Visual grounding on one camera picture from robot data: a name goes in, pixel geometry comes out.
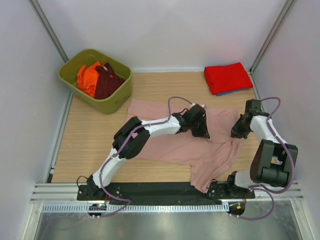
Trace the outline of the pink t shirt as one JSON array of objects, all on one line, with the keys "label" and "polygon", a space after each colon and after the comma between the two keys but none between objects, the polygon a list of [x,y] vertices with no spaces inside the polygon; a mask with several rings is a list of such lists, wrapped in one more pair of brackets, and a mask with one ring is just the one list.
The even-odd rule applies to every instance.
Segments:
[{"label": "pink t shirt", "polygon": [[229,170],[240,153],[241,140],[231,137],[238,116],[236,107],[209,108],[209,139],[194,137],[190,131],[157,136],[147,141],[138,157],[189,165],[191,186],[207,193],[212,180]]}]

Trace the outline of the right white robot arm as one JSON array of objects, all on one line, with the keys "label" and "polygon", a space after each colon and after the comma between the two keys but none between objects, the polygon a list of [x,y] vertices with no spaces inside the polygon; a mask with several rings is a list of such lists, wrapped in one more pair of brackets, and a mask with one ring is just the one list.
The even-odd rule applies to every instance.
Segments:
[{"label": "right white robot arm", "polygon": [[255,133],[259,140],[250,169],[234,171],[227,178],[225,192],[231,198],[237,198],[254,188],[282,194],[293,183],[298,148],[287,143],[273,125],[272,115],[281,104],[278,97],[274,99],[278,104],[272,113],[262,110],[261,100],[247,100],[244,114],[240,115],[231,129],[232,138],[246,139],[250,133]]}]

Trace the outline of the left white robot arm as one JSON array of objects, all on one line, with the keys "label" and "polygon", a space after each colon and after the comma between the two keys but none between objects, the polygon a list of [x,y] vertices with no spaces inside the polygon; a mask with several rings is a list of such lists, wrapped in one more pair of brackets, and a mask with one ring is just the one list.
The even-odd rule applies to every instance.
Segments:
[{"label": "left white robot arm", "polygon": [[169,113],[168,117],[156,120],[130,118],[114,135],[112,149],[101,167],[86,181],[87,195],[101,200],[106,194],[106,186],[122,165],[136,157],[147,141],[164,135],[175,135],[191,131],[196,138],[209,139],[206,107],[191,104],[185,113]]}]

